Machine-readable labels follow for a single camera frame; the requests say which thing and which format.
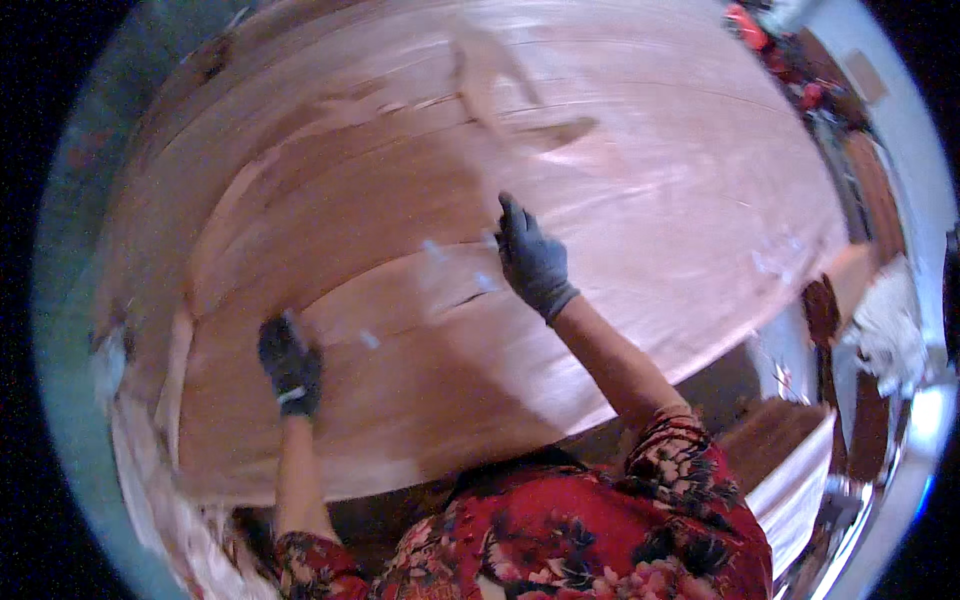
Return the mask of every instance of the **gloved hand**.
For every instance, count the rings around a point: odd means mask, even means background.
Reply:
[[[264,322],[256,349],[280,415],[313,417],[320,404],[322,357],[297,334],[291,316],[284,313]]]
[[[537,219],[523,210],[514,197],[500,192],[500,248],[503,275],[510,286],[547,324],[580,294],[566,278],[566,247],[560,240],[545,237]]]

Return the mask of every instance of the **plywood sheet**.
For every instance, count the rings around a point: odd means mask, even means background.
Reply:
[[[101,303],[129,302],[162,348],[132,376],[157,397],[168,383],[157,413],[198,499],[273,501],[277,410],[254,349],[285,307],[327,357],[330,499],[612,416],[499,274],[500,189],[567,244],[574,283],[673,381],[845,246],[816,150],[710,2],[309,14],[260,46],[234,32],[232,63],[157,121],[164,142],[136,163],[105,245],[119,273]],[[171,338],[190,340],[185,357]]]

